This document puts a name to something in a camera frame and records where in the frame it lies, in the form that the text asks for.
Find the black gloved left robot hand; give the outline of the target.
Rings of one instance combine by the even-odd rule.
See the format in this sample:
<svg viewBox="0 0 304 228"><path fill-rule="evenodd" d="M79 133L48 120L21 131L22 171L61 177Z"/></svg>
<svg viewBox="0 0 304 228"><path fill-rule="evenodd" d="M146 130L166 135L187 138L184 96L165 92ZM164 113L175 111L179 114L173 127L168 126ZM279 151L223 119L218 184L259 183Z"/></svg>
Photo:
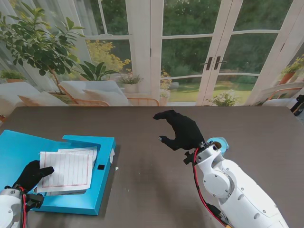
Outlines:
<svg viewBox="0 0 304 228"><path fill-rule="evenodd" d="M52 174L54 168L52 166L41 168L40 161L31 161L25 166L19 178L13 184L13 187L21 187L25 192L31 191L42 178Z"/></svg>

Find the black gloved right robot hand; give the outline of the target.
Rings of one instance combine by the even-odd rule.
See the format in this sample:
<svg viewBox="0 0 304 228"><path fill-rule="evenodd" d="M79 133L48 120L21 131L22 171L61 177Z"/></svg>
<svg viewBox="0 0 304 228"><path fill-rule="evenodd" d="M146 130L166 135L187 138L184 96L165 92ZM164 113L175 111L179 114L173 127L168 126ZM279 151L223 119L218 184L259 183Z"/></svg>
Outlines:
<svg viewBox="0 0 304 228"><path fill-rule="evenodd" d="M178 149L197 149L206 143L196 122L174 110L157 113L153 119L165 119L173 128L175 139L169 139L167 136L159 136L159 140L174 151Z"/></svg>

